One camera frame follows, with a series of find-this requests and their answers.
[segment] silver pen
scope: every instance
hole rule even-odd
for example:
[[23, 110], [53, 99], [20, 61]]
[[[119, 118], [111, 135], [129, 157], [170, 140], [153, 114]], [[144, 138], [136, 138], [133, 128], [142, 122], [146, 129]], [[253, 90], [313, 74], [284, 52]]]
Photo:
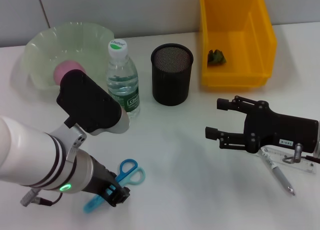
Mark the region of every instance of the silver pen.
[[270, 156], [268, 154], [268, 150], [265, 147], [261, 147], [258, 153], [261, 156], [261, 158], [270, 167], [270, 169], [272, 170], [273, 174], [279, 180], [279, 182], [285, 188], [285, 190], [288, 191], [293, 196], [295, 196], [296, 194], [294, 192], [294, 189], [293, 189], [292, 185], [290, 184], [290, 182], [288, 181], [286, 176], [282, 173], [280, 168], [271, 160], [271, 158], [270, 158]]

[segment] clear plastic ruler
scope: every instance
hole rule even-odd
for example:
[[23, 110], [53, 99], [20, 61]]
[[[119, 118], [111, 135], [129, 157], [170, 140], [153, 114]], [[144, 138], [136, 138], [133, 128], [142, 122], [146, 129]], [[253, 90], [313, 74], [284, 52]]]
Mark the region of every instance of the clear plastic ruler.
[[286, 153], [286, 152], [280, 151], [280, 150], [276, 150], [276, 149], [269, 147], [269, 146], [265, 146], [265, 148], [267, 149], [271, 160], [278, 163], [278, 164], [292, 167], [292, 168], [295, 168], [295, 169], [298, 169], [301, 171], [305, 171], [307, 173], [312, 173], [312, 174], [316, 173], [316, 164], [317, 163], [314, 163], [312, 161], [308, 161], [308, 160], [305, 160], [304, 158], [302, 158], [300, 163], [288, 164], [288, 163], [283, 162], [282, 159], [285, 157], [293, 156], [293, 154]]

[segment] green object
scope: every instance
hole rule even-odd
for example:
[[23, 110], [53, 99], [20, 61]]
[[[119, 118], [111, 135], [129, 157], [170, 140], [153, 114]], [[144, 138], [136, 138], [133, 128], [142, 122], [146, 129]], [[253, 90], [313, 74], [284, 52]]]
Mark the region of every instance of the green object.
[[53, 75], [58, 64], [66, 60], [78, 62], [98, 85], [106, 85], [108, 44], [112, 31], [93, 23], [68, 22], [40, 32], [25, 47], [21, 66], [36, 88], [59, 88]]
[[67, 191], [67, 190], [69, 190], [71, 188], [71, 184], [66, 184], [66, 185], [64, 185], [64, 186], [62, 186], [62, 187], [60, 187], [60, 191]]
[[111, 91], [109, 91], [109, 95], [111, 95], [126, 112], [133, 111], [140, 103], [139, 88], [137, 88], [134, 92], [124, 96], [117, 96]]
[[122, 49], [122, 47], [114, 45], [114, 44], [110, 44], [110, 46], [111, 46], [112, 49], [115, 49], [115, 50]]
[[210, 50], [208, 54], [208, 65], [221, 65], [226, 63], [226, 59], [222, 51]]

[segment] black mesh pen holder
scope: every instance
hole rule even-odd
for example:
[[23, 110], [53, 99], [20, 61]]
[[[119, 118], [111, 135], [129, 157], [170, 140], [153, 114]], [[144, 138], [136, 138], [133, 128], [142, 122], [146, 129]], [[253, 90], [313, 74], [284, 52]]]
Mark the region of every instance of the black mesh pen holder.
[[151, 54], [152, 94], [166, 106], [176, 106], [186, 100], [189, 93], [191, 51], [179, 44], [164, 44]]

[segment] plastic bottle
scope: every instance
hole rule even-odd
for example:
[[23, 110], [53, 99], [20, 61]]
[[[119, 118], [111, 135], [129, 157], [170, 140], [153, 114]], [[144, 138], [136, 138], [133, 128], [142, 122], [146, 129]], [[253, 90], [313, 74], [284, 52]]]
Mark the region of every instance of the plastic bottle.
[[109, 94], [128, 113], [135, 117], [140, 111], [138, 73], [128, 56], [127, 43], [122, 39], [110, 41], [108, 46], [110, 61], [106, 73]]

